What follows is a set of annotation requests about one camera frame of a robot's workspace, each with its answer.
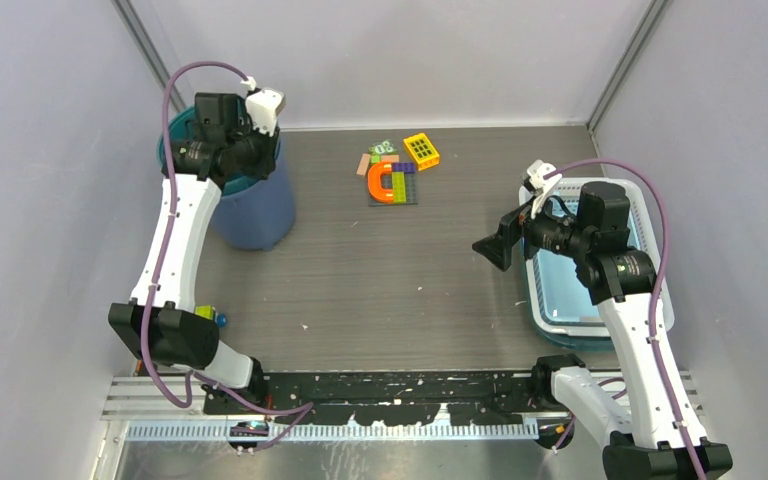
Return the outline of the teal plastic bucket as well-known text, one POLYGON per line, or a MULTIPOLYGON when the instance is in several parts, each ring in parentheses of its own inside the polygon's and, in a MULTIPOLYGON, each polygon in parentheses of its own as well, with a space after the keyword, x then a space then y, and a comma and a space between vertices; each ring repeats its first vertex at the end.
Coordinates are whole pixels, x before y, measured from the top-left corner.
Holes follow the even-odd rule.
POLYGON ((246 189, 266 180, 276 168, 278 137, 251 132, 229 147, 219 147, 195 138, 194 105, 169 123, 169 137, 175 172, 213 181, 223 193, 246 189))

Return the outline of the blue plastic bucket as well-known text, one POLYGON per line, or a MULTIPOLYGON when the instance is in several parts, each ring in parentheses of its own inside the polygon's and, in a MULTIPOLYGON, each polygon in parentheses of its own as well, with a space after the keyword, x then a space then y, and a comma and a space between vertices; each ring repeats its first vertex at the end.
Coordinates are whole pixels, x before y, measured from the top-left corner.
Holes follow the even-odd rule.
POLYGON ((229 246, 240 250, 271 250, 291 230, 296 219, 296 197, 278 143, 276 168, 266 180, 230 192, 226 187, 210 220, 210 227, 229 246))

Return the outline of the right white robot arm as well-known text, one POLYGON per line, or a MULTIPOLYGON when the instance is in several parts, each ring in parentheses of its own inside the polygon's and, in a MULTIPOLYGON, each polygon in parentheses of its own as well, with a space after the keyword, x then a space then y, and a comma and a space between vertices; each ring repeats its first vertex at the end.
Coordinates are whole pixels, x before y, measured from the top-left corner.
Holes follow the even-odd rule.
POLYGON ((733 467, 730 449, 708 438, 681 388, 660 307, 659 264, 629 244, 631 202, 612 182, 585 183, 577 208, 557 216, 556 195, 536 195, 503 215, 474 252, 507 270, 513 248, 571 259, 598 308, 620 364, 629 406, 623 408, 575 355, 539 358, 531 397, 544 410, 565 407, 573 426, 602 444, 609 479, 718 479, 733 467))

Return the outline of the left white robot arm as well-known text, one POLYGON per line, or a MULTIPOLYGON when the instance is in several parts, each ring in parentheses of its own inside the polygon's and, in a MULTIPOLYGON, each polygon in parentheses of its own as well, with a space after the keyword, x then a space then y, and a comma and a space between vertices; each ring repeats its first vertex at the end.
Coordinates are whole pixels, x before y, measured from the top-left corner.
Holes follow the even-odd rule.
POLYGON ((162 201, 152 244, 129 299, 111 305, 108 322, 179 408, 192 403, 193 379, 228 390, 228 400, 244 414, 265 405, 260 362, 223 342, 216 321, 198 313, 195 283, 227 181, 265 179, 275 169, 284 103, 282 93, 268 88, 245 95, 200 92, 192 135, 175 139, 169 128, 161 133, 162 201))

